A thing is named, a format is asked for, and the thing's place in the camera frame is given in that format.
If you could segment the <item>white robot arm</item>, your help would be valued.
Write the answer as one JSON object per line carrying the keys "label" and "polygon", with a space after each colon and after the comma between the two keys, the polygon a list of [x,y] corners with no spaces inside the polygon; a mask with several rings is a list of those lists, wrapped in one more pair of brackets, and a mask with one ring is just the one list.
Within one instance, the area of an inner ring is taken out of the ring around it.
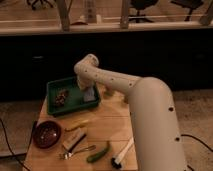
{"label": "white robot arm", "polygon": [[81,90],[95,82],[123,93],[131,113],[138,171],[186,171],[173,95],[155,77],[140,77],[98,67],[93,54],[74,65]]}

